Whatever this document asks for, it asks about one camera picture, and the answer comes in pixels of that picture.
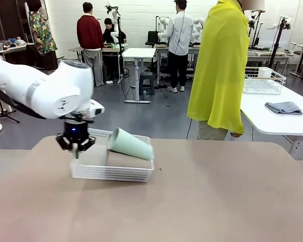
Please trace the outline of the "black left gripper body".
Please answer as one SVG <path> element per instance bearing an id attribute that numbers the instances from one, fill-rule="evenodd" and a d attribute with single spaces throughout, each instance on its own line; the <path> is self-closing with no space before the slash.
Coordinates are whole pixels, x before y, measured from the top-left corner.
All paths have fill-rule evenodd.
<path id="1" fill-rule="evenodd" d="M 95 144 L 95 137 L 88 132 L 88 123 L 64 122 L 64 132 L 57 134 L 56 141 L 62 150 L 86 151 Z"/>

